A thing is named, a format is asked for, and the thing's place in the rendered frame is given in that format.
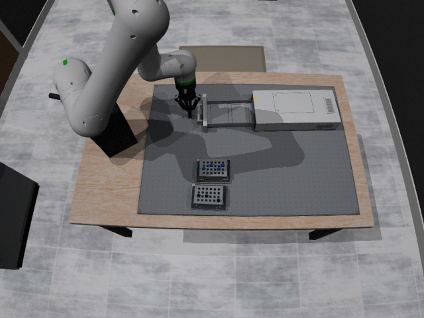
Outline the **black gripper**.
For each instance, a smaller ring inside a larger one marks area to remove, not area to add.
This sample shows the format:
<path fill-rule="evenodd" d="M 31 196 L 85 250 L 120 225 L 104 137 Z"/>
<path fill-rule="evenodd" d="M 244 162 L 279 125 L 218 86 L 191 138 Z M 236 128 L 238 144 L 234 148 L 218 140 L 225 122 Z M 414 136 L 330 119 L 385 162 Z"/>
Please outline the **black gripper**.
<path fill-rule="evenodd" d="M 191 106 L 191 101 L 195 99 L 193 105 Z M 183 103 L 183 101 L 184 103 Z M 191 118 L 191 112 L 193 110 L 195 110 L 195 108 L 197 107 L 198 101 L 201 100 L 201 95 L 196 95 L 195 90 L 189 92 L 189 93 L 181 93 L 179 92 L 178 96 L 175 95 L 175 101 L 178 102 L 178 104 L 180 105 L 180 107 L 188 112 L 188 117 Z M 188 104 L 189 102 L 189 104 Z"/>

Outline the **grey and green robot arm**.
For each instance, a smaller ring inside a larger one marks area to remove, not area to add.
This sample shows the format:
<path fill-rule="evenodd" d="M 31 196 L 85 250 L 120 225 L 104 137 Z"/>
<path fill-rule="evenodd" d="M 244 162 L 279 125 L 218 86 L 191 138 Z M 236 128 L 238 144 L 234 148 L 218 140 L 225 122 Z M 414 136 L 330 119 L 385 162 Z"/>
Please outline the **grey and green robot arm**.
<path fill-rule="evenodd" d="M 197 61 L 189 50 L 159 54 L 156 43 L 170 22 L 163 0 L 107 2 L 115 19 L 93 72 L 80 59 L 64 60 L 53 73 L 59 95 L 49 93 L 49 98 L 63 103 L 72 130 L 83 137 L 95 137 L 105 130 L 136 68 L 146 81 L 174 78 L 176 89 L 184 94 L 196 87 Z"/>

